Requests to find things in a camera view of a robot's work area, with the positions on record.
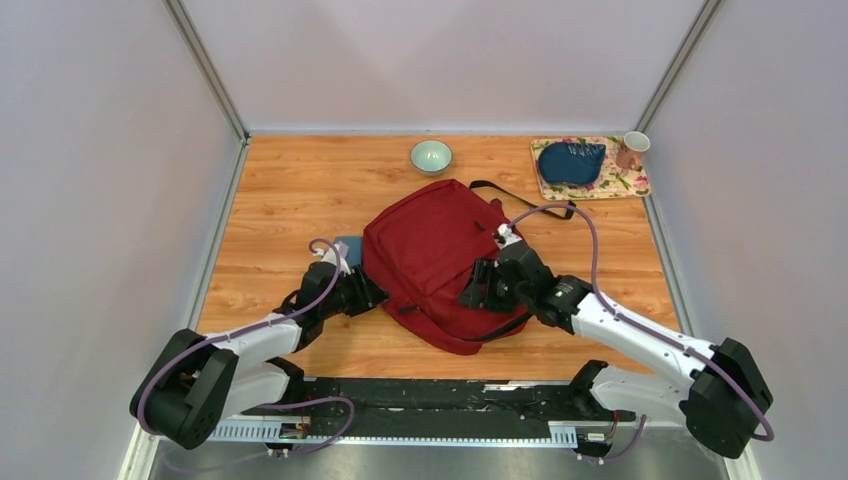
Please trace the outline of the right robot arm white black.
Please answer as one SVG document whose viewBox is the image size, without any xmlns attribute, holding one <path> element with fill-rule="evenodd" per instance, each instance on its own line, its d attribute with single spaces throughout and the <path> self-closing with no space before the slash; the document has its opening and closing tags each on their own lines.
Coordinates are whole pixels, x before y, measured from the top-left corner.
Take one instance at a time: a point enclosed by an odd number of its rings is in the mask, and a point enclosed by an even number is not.
<svg viewBox="0 0 848 480">
<path fill-rule="evenodd" d="M 703 447 L 739 458 L 752 440 L 773 395 L 746 345 L 715 344 L 667 329 L 615 303 L 593 284 L 555 275 L 526 242 L 477 258 L 460 304 L 504 313 L 523 307 L 541 323 L 607 345 L 649 368 L 638 374 L 603 361 L 578 372 L 570 404 L 582 418 L 625 410 L 685 427 Z"/>
</svg>

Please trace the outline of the dark red student backpack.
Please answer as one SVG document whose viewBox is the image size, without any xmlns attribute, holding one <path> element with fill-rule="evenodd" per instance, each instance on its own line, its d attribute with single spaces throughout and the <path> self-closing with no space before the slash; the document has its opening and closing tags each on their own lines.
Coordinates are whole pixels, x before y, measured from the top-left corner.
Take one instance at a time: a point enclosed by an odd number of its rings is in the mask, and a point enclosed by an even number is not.
<svg viewBox="0 0 848 480">
<path fill-rule="evenodd" d="M 474 355 L 487 342 L 520 333 L 530 319 L 523 307 L 499 313 L 459 301 L 474 262 L 495 256 L 494 234 L 509 221 L 499 200 L 477 193 L 492 185 L 435 181 L 386 207 L 363 231 L 363 270 L 388 293 L 384 310 L 452 354 Z"/>
</svg>

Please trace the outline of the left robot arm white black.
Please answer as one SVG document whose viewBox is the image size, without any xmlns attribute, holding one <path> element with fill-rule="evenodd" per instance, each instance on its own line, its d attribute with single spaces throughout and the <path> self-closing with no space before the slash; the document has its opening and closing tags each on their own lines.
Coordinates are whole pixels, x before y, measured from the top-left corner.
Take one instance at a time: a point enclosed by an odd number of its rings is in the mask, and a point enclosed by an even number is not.
<svg viewBox="0 0 848 480">
<path fill-rule="evenodd" d="M 219 422 L 270 404 L 291 415 L 304 405 L 302 369 L 285 361 L 323 331 L 327 319 L 367 313 L 389 299 L 359 267 L 312 263 L 298 289 L 264 319 L 204 336 L 171 336 L 133 395 L 129 412 L 142 428 L 190 450 Z"/>
</svg>

